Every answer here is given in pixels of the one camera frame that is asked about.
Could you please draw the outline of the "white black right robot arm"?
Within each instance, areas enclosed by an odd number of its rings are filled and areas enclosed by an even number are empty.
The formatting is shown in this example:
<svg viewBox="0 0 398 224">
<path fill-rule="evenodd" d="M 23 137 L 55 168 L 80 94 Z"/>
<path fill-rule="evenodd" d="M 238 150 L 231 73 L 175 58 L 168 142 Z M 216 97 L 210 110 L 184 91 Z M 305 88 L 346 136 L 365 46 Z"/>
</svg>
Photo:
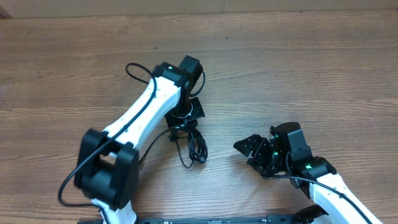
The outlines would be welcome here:
<svg viewBox="0 0 398 224">
<path fill-rule="evenodd" d="M 264 179 L 288 179 L 314 202 L 292 215 L 269 215 L 267 223 L 379 223 L 350 191 L 337 169 L 314 156 L 298 122 L 270 128 L 271 138 L 253 134 L 234 143 Z"/>
</svg>

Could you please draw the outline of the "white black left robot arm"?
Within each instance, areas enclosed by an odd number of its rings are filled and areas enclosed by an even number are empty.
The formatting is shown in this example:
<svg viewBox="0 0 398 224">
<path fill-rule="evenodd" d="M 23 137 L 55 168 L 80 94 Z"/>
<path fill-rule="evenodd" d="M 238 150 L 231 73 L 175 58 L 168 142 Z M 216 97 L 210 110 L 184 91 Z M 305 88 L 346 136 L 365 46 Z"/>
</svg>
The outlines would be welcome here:
<svg viewBox="0 0 398 224">
<path fill-rule="evenodd" d="M 131 198 L 146 158 L 139 151 L 162 118 L 172 141 L 177 141 L 178 132 L 187 133 L 192 164 L 202 164 L 208 157 L 205 139 L 196 128 L 205 114 L 192 91 L 205 76 L 200 61 L 187 55 L 179 66 L 163 62 L 149 75 L 143 94 L 119 119 L 102 131 L 89 129 L 82 137 L 71 176 L 100 212 L 99 223 L 138 223 Z"/>
</svg>

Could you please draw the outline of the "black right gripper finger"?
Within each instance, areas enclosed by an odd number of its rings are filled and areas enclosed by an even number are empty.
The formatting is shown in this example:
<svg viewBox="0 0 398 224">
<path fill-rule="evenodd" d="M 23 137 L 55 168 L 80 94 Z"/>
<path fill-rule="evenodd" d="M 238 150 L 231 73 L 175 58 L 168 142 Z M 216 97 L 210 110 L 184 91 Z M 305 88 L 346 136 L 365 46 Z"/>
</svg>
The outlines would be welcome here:
<svg viewBox="0 0 398 224">
<path fill-rule="evenodd" d="M 262 146 L 263 141 L 263 137 L 258 134 L 253 134 L 246 139 L 235 142 L 233 147 L 245 157 L 249 157 Z"/>
<path fill-rule="evenodd" d="M 252 157 L 247 160 L 247 165 L 251 166 L 261 176 L 269 176 L 269 161 L 257 161 L 256 158 Z"/>
</svg>

